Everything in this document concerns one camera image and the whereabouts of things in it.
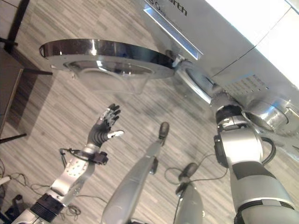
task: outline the gray robotic arm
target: gray robotic arm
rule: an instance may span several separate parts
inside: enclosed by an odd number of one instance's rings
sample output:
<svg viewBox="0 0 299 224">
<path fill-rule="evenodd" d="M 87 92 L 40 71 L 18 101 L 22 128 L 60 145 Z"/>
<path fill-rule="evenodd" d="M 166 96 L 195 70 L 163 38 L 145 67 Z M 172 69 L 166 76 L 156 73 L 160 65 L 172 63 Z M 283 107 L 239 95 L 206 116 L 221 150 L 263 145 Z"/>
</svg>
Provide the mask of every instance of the gray robotic arm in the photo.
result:
<svg viewBox="0 0 299 224">
<path fill-rule="evenodd" d="M 89 132 L 87 145 L 82 150 L 67 150 L 73 158 L 66 164 L 64 172 L 13 224 L 50 223 L 79 194 L 85 181 L 93 174 L 95 164 L 105 165 L 108 161 L 107 154 L 100 152 L 101 145 L 124 133 L 109 132 L 120 112 L 119 106 L 114 104 L 106 109 Z"/>
<path fill-rule="evenodd" d="M 235 223 L 297 224 L 299 213 L 280 181 L 264 167 L 262 139 L 241 108 L 234 102 L 217 108 L 216 120 L 215 152 L 230 171 Z"/>
</svg>

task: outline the black wire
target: black wire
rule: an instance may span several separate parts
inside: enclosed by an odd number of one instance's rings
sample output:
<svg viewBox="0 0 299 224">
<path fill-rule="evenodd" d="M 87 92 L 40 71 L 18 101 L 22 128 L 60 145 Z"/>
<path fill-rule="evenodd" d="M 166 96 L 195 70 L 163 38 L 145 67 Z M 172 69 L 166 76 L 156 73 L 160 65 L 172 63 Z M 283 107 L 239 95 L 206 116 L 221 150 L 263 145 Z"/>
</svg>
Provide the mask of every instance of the black wire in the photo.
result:
<svg viewBox="0 0 299 224">
<path fill-rule="evenodd" d="M 98 197 L 98 196 L 92 196 L 92 195 L 78 195 L 77 197 L 91 197 L 91 198 L 97 198 L 97 199 L 100 199 L 102 202 L 105 202 L 106 204 L 108 204 L 107 201 L 105 201 L 103 198 Z"/>
<path fill-rule="evenodd" d="M 62 151 L 67 151 L 68 153 L 72 154 L 72 155 L 75 156 L 76 158 L 78 158 L 78 159 L 80 159 L 80 160 L 83 160 L 83 161 L 86 161 L 86 162 L 89 162 L 88 159 L 84 159 L 84 158 L 82 158 L 82 156 L 77 155 L 77 153 L 80 153 L 81 150 L 78 150 L 78 149 L 71 149 L 71 148 L 69 148 L 69 149 L 61 148 L 60 150 L 62 150 Z"/>
<path fill-rule="evenodd" d="M 64 166 L 64 168 L 66 167 L 66 159 L 65 159 L 65 153 L 63 152 L 63 148 L 59 149 L 59 152 L 60 152 L 60 156 L 61 156 L 61 161 L 62 161 L 62 164 Z"/>
<path fill-rule="evenodd" d="M 178 198 L 178 203 L 177 203 L 176 211 L 174 213 L 173 224 L 176 222 L 176 217 L 177 217 L 177 212 L 178 212 L 178 206 L 179 206 L 179 203 L 180 203 L 181 199 L 183 198 L 183 195 L 184 195 L 184 192 L 182 192 L 181 195 Z"/>
<path fill-rule="evenodd" d="M 167 173 L 169 170 L 172 170 L 172 169 L 175 169 L 175 170 L 178 170 L 178 171 L 182 172 L 182 170 L 179 169 L 179 168 L 176 168 L 176 167 L 170 167 L 170 168 L 167 168 L 167 169 L 165 170 L 165 172 L 164 172 L 164 178 L 166 179 L 166 181 L 167 181 L 168 183 L 171 183 L 171 184 L 173 184 L 173 185 L 179 185 L 179 182 L 178 182 L 178 183 L 172 182 L 171 180 L 168 179 L 168 177 L 167 177 L 167 175 L 166 175 L 166 173 Z"/>
<path fill-rule="evenodd" d="M 208 155 L 204 156 L 204 157 L 201 159 L 201 161 L 199 162 L 197 169 L 201 166 L 202 162 L 203 162 L 207 157 L 212 156 L 212 155 L 215 155 L 215 154 L 208 154 Z M 181 171 L 181 172 L 182 172 L 182 170 L 179 169 L 179 168 L 176 168 L 176 167 L 170 167 L 170 168 L 167 168 L 167 169 L 165 170 L 165 172 L 164 172 L 164 178 L 166 179 L 166 181 L 167 181 L 168 183 L 171 183 L 171 184 L 173 184 L 173 185 L 179 185 L 179 183 L 172 182 L 171 180 L 169 180 L 169 179 L 167 178 L 166 173 L 167 173 L 169 170 L 172 170 L 172 169 L 175 169 L 175 170 L 178 170 L 178 171 Z"/>
<path fill-rule="evenodd" d="M 189 181 L 189 183 L 196 182 L 196 181 L 213 181 L 213 180 L 219 180 L 219 179 L 225 177 L 225 175 L 227 173 L 228 173 L 228 169 L 226 169 L 225 173 L 222 176 L 220 176 L 220 177 L 209 178 L 209 179 L 197 179 L 197 180 Z"/>
<path fill-rule="evenodd" d="M 209 154 L 209 155 L 204 156 L 204 157 L 202 158 L 202 160 L 199 162 L 198 168 L 201 166 L 202 162 L 203 162 L 207 157 L 212 156 L 212 155 L 215 155 L 215 154 Z M 212 181 L 212 180 L 219 180 L 219 179 L 225 177 L 225 175 L 226 175 L 227 173 L 228 173 L 228 169 L 226 169 L 225 173 L 224 173 L 222 176 L 220 176 L 220 177 L 209 178 L 209 179 L 197 179 L 197 180 L 189 181 L 188 183 L 192 183 L 192 182 L 196 182 L 196 181 Z M 179 197 L 179 199 L 178 199 L 178 203 L 177 203 L 176 211 L 175 211 L 175 213 L 174 213 L 173 224 L 174 224 L 175 221 L 176 221 L 176 217 L 177 217 L 177 212 L 178 212 L 179 203 L 180 203 L 180 200 L 182 199 L 183 195 L 184 195 L 184 191 L 181 193 L 181 195 L 180 195 L 180 197 Z"/>
<path fill-rule="evenodd" d="M 262 141 L 268 142 L 268 143 L 270 143 L 270 145 L 271 145 L 271 152 L 270 152 L 270 154 L 267 156 L 266 159 L 264 159 L 264 160 L 262 161 L 262 164 L 263 164 L 263 165 L 266 165 L 266 164 L 269 163 L 271 160 L 273 160 L 273 158 L 274 158 L 274 156 L 275 156 L 275 154 L 276 154 L 276 146 L 275 146 L 274 142 L 273 142 L 271 139 L 262 137 Z"/>
</svg>

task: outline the black cable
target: black cable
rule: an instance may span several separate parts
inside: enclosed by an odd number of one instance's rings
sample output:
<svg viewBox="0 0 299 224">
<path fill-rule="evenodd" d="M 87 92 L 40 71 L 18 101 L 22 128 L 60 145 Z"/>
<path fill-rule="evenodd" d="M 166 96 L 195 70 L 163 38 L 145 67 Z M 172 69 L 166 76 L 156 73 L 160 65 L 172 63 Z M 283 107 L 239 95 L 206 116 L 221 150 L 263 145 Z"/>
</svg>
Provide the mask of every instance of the black cable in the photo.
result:
<svg viewBox="0 0 299 224">
<path fill-rule="evenodd" d="M 212 156 L 212 155 L 215 155 L 215 154 L 209 154 L 209 155 L 204 156 L 204 157 L 202 158 L 202 160 L 199 162 L 198 168 L 201 166 L 201 164 L 203 163 L 203 161 L 204 161 L 207 157 Z M 212 180 L 219 180 L 219 179 L 225 177 L 225 175 L 226 175 L 227 173 L 228 173 L 228 169 L 226 169 L 225 173 L 224 173 L 222 176 L 220 176 L 220 177 L 209 178 L 209 179 L 197 179 L 197 180 L 189 181 L 188 183 L 192 183 L 192 182 L 196 182 L 196 181 L 212 181 Z M 173 224 L 174 224 L 175 221 L 176 221 L 176 217 L 177 217 L 177 212 L 178 212 L 179 203 L 180 203 L 180 200 L 182 199 L 183 195 L 184 195 L 184 192 L 181 193 L 181 195 L 180 195 L 180 197 L 179 197 L 179 199 L 178 199 L 178 203 L 177 203 L 176 211 L 175 211 L 175 213 L 174 213 Z"/>
<path fill-rule="evenodd" d="M 180 203 L 181 199 L 183 198 L 183 195 L 184 195 L 184 192 L 182 192 L 181 195 L 178 198 L 178 203 L 177 203 L 176 211 L 174 213 L 173 224 L 176 222 L 176 217 L 177 217 L 177 212 L 178 212 L 178 206 L 179 206 L 179 203 Z"/>
<path fill-rule="evenodd" d="M 207 157 L 212 156 L 212 155 L 215 155 L 215 154 L 208 154 L 208 155 L 204 156 L 204 157 L 201 159 L 201 161 L 199 162 L 199 164 L 198 164 L 198 168 L 201 166 L 202 162 L 203 162 Z M 175 170 L 178 170 L 178 171 L 181 171 L 181 172 L 182 172 L 182 170 L 179 169 L 179 168 L 176 168 L 176 167 L 170 167 L 170 168 L 167 168 L 167 169 L 165 170 L 165 172 L 164 172 L 164 178 L 166 179 L 166 181 L 167 181 L 168 183 L 171 183 L 171 184 L 173 184 L 173 185 L 179 185 L 179 182 L 178 182 L 178 183 L 175 183 L 175 182 L 172 182 L 171 180 L 169 180 L 169 179 L 167 178 L 166 173 L 167 173 L 169 170 L 172 170 L 172 169 L 175 169 Z"/>
<path fill-rule="evenodd" d="M 105 202 L 106 204 L 108 204 L 107 201 L 105 201 L 103 198 L 98 197 L 98 196 L 92 196 L 92 195 L 78 195 L 77 197 L 91 197 L 91 198 L 97 198 L 97 199 L 100 199 L 102 202 Z"/>
<path fill-rule="evenodd" d="M 274 158 L 274 156 L 276 154 L 276 146 L 275 146 L 274 142 L 271 139 L 269 139 L 269 138 L 262 137 L 262 141 L 268 142 L 271 145 L 271 152 L 270 152 L 270 154 L 267 156 L 266 159 L 264 159 L 262 161 L 262 164 L 266 165 L 271 160 L 273 160 L 273 158 Z"/>
<path fill-rule="evenodd" d="M 227 173 L 228 173 L 228 169 L 226 169 L 225 173 L 222 176 L 220 176 L 220 177 L 209 178 L 209 179 L 197 179 L 197 180 L 189 181 L 189 183 L 196 182 L 196 181 L 213 181 L 213 180 L 219 180 L 219 179 L 225 177 L 225 175 Z"/>
<path fill-rule="evenodd" d="M 67 162 L 66 162 L 66 159 L 65 159 L 65 153 L 64 153 L 63 151 L 64 151 L 63 148 L 59 149 L 60 157 L 61 157 L 61 161 L 62 161 L 62 164 L 63 164 L 63 166 L 64 166 L 64 168 L 65 168 Z"/>
<path fill-rule="evenodd" d="M 168 183 L 171 183 L 171 184 L 173 184 L 173 185 L 179 185 L 179 182 L 178 182 L 178 183 L 172 182 L 171 180 L 168 179 L 168 177 L 167 177 L 167 175 L 166 175 L 166 173 L 167 173 L 169 170 L 172 170 L 172 169 L 175 169 L 175 170 L 178 170 L 178 171 L 182 172 L 182 170 L 179 169 L 179 168 L 176 168 L 176 167 L 170 167 L 170 168 L 167 168 L 167 169 L 165 170 L 165 172 L 164 172 L 164 178 L 166 179 L 166 181 L 167 181 Z"/>
</svg>

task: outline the robotic hand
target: robotic hand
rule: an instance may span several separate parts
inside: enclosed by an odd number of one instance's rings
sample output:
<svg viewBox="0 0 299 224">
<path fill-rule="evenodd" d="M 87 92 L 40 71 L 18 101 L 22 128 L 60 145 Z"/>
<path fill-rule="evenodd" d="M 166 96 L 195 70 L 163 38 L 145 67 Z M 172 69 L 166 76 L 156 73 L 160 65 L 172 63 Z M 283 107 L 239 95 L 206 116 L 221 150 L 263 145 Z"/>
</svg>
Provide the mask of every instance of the robotic hand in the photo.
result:
<svg viewBox="0 0 299 224">
<path fill-rule="evenodd" d="M 98 121 L 93 125 L 87 138 L 87 144 L 93 144 L 97 147 L 114 137 L 118 137 L 124 134 L 124 131 L 118 130 L 115 132 L 110 132 L 111 127 L 119 118 L 120 106 L 111 104 L 100 116 Z"/>
<path fill-rule="evenodd" d="M 110 105 L 91 128 L 87 145 L 82 150 L 61 149 L 70 152 L 73 158 L 65 165 L 64 172 L 50 186 L 48 191 L 28 210 L 25 210 L 13 224 L 50 223 L 80 192 L 85 181 L 93 174 L 95 164 L 105 165 L 107 153 L 100 152 L 101 145 L 124 134 L 110 132 L 119 118 L 120 107 Z"/>
</svg>

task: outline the black clamp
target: black clamp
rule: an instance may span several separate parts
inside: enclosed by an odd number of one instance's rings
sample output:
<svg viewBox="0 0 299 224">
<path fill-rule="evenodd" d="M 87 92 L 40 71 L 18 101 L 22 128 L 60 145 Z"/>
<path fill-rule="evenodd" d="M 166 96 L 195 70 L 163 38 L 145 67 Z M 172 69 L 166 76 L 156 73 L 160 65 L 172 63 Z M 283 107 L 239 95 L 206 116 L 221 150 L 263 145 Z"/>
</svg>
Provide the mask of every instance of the black clamp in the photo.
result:
<svg viewBox="0 0 299 224">
<path fill-rule="evenodd" d="M 61 149 L 59 149 L 59 152 L 61 154 L 62 161 L 64 163 L 64 167 L 66 166 L 66 160 L 65 160 L 63 151 L 69 152 L 70 154 L 72 154 L 73 156 L 75 156 L 78 159 L 88 161 L 88 162 L 93 162 L 98 165 L 106 165 L 108 162 L 107 153 L 105 153 L 105 152 L 91 154 L 91 153 L 84 152 L 82 150 L 76 150 L 76 149 L 71 149 L 71 148 L 69 148 L 69 149 L 61 148 Z"/>
<path fill-rule="evenodd" d="M 222 165 L 225 168 L 228 168 L 228 161 L 226 159 L 225 151 L 223 148 L 223 143 L 220 135 L 214 136 L 214 149 L 217 161 L 220 165 Z"/>
<path fill-rule="evenodd" d="M 90 153 L 79 150 L 79 153 L 76 153 L 75 155 L 80 156 L 80 157 L 81 156 L 86 157 L 86 158 L 88 158 L 89 162 L 93 162 L 98 165 L 106 165 L 108 162 L 107 153 L 105 153 L 105 152 L 90 154 Z"/>
</svg>

